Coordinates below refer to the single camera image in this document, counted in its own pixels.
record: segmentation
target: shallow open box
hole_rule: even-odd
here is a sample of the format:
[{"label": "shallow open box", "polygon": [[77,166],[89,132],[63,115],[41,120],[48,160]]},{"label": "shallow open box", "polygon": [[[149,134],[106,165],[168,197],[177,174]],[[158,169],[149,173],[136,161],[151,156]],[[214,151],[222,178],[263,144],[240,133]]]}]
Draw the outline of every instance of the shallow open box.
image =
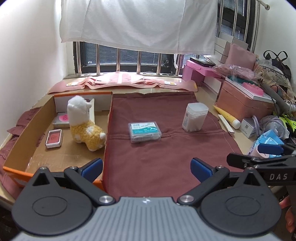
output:
[{"label": "shallow open box", "polygon": [[[95,158],[104,158],[105,148],[91,152],[85,143],[76,143],[72,139],[69,128],[63,128],[62,146],[47,149],[46,137],[53,130],[52,121],[57,112],[66,112],[68,100],[74,95],[81,95],[85,99],[95,99],[95,122],[106,133],[112,110],[112,92],[80,92],[57,94],[40,108],[30,123],[19,136],[10,151],[3,169],[19,185],[24,186],[39,167],[48,167],[52,172],[61,172],[69,166],[81,167]],[[94,184],[103,189],[102,174]]]}]

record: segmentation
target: yellow fuzzy body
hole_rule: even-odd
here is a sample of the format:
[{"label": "yellow fuzzy body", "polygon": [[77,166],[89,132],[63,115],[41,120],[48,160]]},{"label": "yellow fuzzy body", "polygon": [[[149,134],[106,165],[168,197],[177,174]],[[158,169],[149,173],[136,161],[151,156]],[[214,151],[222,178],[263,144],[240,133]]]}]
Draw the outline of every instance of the yellow fuzzy body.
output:
[{"label": "yellow fuzzy body", "polygon": [[90,151],[96,151],[105,144],[105,139],[100,138],[102,128],[96,126],[92,121],[87,121],[81,125],[70,126],[73,139],[77,143],[84,142]]}]

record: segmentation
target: black bag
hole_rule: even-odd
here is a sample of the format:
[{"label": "black bag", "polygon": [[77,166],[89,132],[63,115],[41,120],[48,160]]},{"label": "black bag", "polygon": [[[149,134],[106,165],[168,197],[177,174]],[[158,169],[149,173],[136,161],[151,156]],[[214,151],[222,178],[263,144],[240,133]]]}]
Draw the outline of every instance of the black bag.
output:
[{"label": "black bag", "polygon": [[[272,52],[276,57],[275,58],[271,58],[270,53],[268,53],[265,56],[265,54],[266,54],[267,51]],[[286,57],[283,58],[283,59],[280,59],[279,58],[279,55],[281,53],[284,53],[286,55]],[[291,81],[291,78],[292,78],[291,70],[290,70],[290,68],[287,65],[283,64],[283,61],[285,61],[288,58],[288,55],[287,55],[287,53],[285,51],[281,51],[278,54],[276,54],[275,52],[273,52],[271,50],[266,50],[263,53],[263,57],[265,59],[267,59],[267,60],[272,59],[272,65],[275,66],[275,67],[277,67],[278,69],[280,69],[283,72],[284,76],[286,76],[288,78],[288,80]]]}]

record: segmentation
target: curtain rod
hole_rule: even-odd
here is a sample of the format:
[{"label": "curtain rod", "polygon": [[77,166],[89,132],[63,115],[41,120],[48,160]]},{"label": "curtain rod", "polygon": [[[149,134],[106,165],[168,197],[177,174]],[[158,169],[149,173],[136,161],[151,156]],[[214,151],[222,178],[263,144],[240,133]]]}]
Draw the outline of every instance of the curtain rod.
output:
[{"label": "curtain rod", "polygon": [[256,0],[257,2],[259,2],[263,7],[265,7],[266,10],[270,9],[270,6],[268,4],[265,4],[262,0]]}]

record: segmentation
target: white lid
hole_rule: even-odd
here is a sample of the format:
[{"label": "white lid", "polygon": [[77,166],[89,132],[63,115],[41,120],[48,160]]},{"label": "white lid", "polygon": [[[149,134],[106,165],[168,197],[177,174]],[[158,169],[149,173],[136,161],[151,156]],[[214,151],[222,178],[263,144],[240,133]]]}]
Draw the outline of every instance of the white lid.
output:
[{"label": "white lid", "polygon": [[191,114],[193,115],[202,115],[202,114],[207,114],[209,108],[200,102],[196,102],[196,103],[189,103],[187,105],[186,110],[188,110]]}]

